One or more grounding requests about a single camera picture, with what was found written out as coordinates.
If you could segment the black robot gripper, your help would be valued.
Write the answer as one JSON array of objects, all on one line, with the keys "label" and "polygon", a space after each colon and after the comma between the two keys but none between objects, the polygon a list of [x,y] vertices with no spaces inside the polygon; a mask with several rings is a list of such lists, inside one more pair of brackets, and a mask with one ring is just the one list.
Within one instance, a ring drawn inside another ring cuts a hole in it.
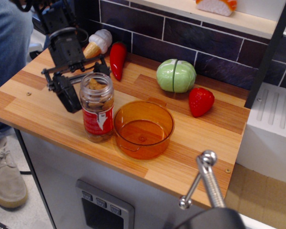
[{"label": "black robot gripper", "polygon": [[[82,109],[76,91],[68,77],[61,75],[62,73],[82,72],[93,68],[94,73],[103,73],[110,76],[111,70],[103,55],[86,59],[80,42],[77,39],[77,29],[75,27],[67,27],[50,35],[50,44],[48,49],[55,64],[54,68],[44,69],[42,74],[45,75],[48,82],[49,91],[56,93],[66,110],[70,113],[76,113]],[[94,63],[92,67],[86,68],[86,65]]]}]

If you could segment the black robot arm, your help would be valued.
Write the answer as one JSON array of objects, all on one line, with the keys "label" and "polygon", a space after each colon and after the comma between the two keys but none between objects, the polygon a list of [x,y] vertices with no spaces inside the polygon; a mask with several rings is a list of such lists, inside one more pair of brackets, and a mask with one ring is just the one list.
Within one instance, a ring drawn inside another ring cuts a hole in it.
[{"label": "black robot arm", "polygon": [[109,75],[110,68],[104,56],[98,54],[89,59],[84,57],[77,35],[81,30],[67,1],[64,0],[61,7],[54,7],[53,0],[15,0],[13,3],[22,12],[28,12],[33,8],[50,39],[48,49],[55,66],[41,72],[45,75],[48,89],[57,94],[68,112],[75,113],[81,110],[73,84],[80,82],[84,74],[65,77],[64,73],[73,73],[76,70],[84,72],[87,70],[86,65],[92,63],[95,72]]}]

